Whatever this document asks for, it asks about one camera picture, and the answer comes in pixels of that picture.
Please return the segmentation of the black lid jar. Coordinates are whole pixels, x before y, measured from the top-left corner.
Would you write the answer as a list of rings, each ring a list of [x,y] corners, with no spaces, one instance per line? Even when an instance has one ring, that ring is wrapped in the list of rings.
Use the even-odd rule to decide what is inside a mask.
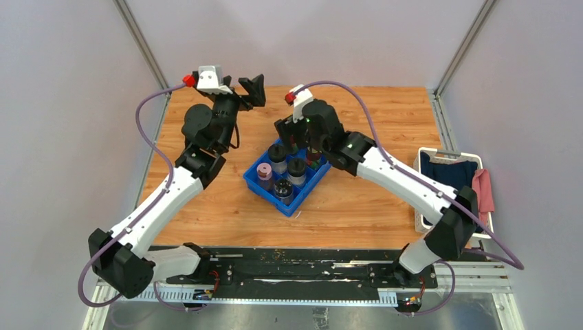
[[[304,159],[295,157],[287,163],[287,177],[292,185],[303,187],[306,182],[307,164]]]
[[[282,144],[272,144],[267,150],[272,170],[283,175],[287,171],[287,152]]]

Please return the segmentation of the pink lid spice jar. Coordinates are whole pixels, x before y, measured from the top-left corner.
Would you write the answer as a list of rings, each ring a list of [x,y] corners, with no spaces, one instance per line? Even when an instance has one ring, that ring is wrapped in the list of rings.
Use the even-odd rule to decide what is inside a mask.
[[[272,166],[267,162],[260,163],[256,167],[256,173],[258,177],[258,185],[263,190],[270,192],[274,186]]]

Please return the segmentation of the black cap soy bottle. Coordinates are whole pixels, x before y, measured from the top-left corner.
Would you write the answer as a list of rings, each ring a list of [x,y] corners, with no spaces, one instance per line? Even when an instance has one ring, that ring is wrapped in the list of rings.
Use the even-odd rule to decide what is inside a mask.
[[[294,186],[285,178],[280,178],[274,183],[274,196],[284,205],[288,206],[294,200]]]

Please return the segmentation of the red cap sauce bottle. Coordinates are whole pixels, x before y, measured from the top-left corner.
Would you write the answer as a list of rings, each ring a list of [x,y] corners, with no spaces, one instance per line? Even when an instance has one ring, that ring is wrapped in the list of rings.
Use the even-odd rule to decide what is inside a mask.
[[[291,143],[291,155],[297,155],[299,152],[299,148],[296,143]]]

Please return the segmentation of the yellow cap sauce bottle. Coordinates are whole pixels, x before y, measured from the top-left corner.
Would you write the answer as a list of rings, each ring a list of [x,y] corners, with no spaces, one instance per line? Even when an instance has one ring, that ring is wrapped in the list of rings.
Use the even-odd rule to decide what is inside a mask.
[[[317,171],[320,168],[321,153],[313,149],[307,149],[306,163],[312,170]]]

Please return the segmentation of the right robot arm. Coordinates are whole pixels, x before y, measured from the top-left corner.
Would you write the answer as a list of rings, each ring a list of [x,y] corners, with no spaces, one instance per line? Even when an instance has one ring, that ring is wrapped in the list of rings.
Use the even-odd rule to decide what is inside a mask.
[[[470,187],[441,184],[391,157],[365,134],[345,130],[336,110],[324,100],[308,102],[301,119],[289,115],[274,126],[288,151],[295,146],[318,151],[332,167],[387,189],[432,223],[393,261],[388,276],[398,285],[410,287],[429,265],[460,257],[477,227],[473,220],[477,195]]]

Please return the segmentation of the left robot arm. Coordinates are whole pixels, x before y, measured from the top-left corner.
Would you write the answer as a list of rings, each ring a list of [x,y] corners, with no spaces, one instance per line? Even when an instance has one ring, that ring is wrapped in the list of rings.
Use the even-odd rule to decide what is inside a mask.
[[[173,276],[185,275],[194,284],[209,279],[211,267],[202,260],[207,253],[197,245],[185,243],[158,251],[150,247],[169,221],[217,177],[226,162],[224,154],[240,147],[232,142],[240,138],[239,112],[265,106],[263,74],[238,79],[244,95],[238,94],[230,81],[230,76],[215,78],[210,71],[199,69],[184,76],[182,83],[147,96],[137,107],[138,116],[145,102],[187,87],[212,101],[212,106],[195,104],[187,110],[181,128],[185,148],[175,162],[138,129],[165,161],[168,175],[129,216],[108,231],[96,229],[90,235],[91,258],[84,268],[112,286],[118,297],[135,298],[151,283]]]

